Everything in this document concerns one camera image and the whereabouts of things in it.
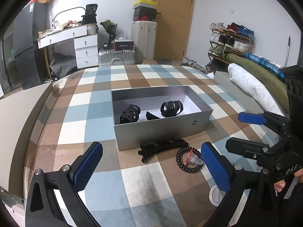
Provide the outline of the person's right hand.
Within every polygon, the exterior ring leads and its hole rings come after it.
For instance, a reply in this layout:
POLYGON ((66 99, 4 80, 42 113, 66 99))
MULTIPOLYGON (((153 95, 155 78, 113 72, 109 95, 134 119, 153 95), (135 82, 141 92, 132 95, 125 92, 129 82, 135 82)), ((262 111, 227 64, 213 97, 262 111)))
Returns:
MULTIPOLYGON (((296 171, 293 174, 293 176, 294 176, 294 179, 295 178, 297 179, 297 182, 296 182, 297 185, 298 184, 302 184, 302 176, 303 176, 302 169, 296 171)), ((283 179, 283 180, 281 180, 279 182, 274 183, 274 189, 275 189, 276 194, 280 193, 285 188, 285 186, 287 184, 291 183, 291 181, 292 181, 291 177, 287 177, 286 179, 283 179)))

